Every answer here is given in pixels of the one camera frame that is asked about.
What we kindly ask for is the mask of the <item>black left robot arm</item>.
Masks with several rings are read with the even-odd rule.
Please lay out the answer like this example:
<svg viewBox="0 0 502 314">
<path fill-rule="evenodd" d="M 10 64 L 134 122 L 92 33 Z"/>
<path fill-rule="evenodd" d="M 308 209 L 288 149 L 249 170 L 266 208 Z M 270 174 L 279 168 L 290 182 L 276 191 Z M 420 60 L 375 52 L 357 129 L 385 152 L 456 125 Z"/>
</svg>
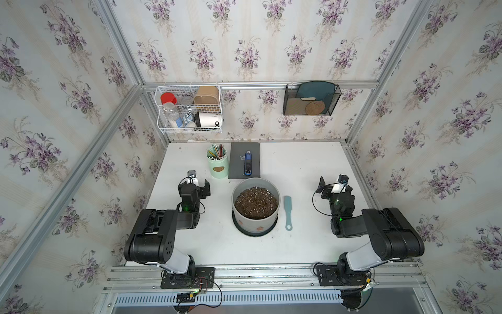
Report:
<svg viewBox="0 0 502 314">
<path fill-rule="evenodd" d="M 143 209 L 124 247 L 128 262 L 155 265 L 162 270 L 164 289 L 202 286 L 209 281 L 197 274 L 193 256 L 175 248 L 178 230 L 195 229 L 205 212 L 201 200 L 210 196 L 210 183 L 200 187 L 195 177 L 187 176 L 178 185 L 181 202 L 175 209 Z"/>
</svg>

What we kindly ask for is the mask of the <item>white ceramic pot with soil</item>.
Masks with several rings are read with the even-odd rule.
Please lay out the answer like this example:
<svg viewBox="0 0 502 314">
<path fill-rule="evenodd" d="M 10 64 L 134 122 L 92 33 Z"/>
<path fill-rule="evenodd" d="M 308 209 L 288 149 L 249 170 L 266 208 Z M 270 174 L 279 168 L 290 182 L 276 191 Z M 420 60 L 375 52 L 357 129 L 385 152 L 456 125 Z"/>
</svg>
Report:
<svg viewBox="0 0 502 314">
<path fill-rule="evenodd" d="M 237 229 L 244 235 L 260 237 L 272 231 L 277 224 L 281 195 L 268 180 L 245 179 L 234 188 L 231 205 Z"/>
</svg>

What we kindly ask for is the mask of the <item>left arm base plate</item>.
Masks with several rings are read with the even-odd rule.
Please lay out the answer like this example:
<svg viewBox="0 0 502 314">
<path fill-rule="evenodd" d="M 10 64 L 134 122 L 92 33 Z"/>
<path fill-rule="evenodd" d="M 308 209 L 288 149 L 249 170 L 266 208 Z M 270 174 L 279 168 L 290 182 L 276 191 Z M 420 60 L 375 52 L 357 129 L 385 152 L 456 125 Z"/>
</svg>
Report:
<svg viewBox="0 0 502 314">
<path fill-rule="evenodd" d="M 195 267 L 186 274 L 168 273 L 161 274 L 161 289 L 211 289 L 214 287 L 214 267 Z"/>
</svg>

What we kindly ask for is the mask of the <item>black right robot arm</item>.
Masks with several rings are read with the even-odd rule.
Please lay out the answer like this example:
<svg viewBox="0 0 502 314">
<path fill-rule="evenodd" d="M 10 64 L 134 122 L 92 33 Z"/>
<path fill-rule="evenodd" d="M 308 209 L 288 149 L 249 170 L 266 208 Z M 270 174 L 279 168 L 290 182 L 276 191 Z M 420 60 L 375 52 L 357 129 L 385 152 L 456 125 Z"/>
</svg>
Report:
<svg viewBox="0 0 502 314">
<path fill-rule="evenodd" d="M 399 209 L 362 209 L 362 214 L 354 215 L 355 196 L 348 176 L 339 175 L 331 184 L 321 177 L 315 194 L 329 201 L 330 226 L 337 238 L 369 237 L 369 243 L 341 254 L 334 265 L 316 263 L 312 272 L 320 286 L 362 286 L 371 281 L 371 269 L 424 254 L 422 238 Z"/>
</svg>

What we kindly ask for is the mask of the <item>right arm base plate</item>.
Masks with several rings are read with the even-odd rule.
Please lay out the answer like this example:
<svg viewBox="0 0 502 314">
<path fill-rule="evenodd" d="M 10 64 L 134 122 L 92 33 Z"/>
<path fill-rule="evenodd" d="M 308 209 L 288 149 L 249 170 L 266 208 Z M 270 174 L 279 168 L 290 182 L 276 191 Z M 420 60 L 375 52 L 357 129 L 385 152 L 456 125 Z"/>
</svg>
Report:
<svg viewBox="0 0 502 314">
<path fill-rule="evenodd" d="M 364 287 L 371 281 L 370 270 L 355 272 L 349 269 L 342 269 L 338 265 L 326 265 L 316 263 L 312 272 L 317 277 L 319 285 L 322 287 Z"/>
</svg>

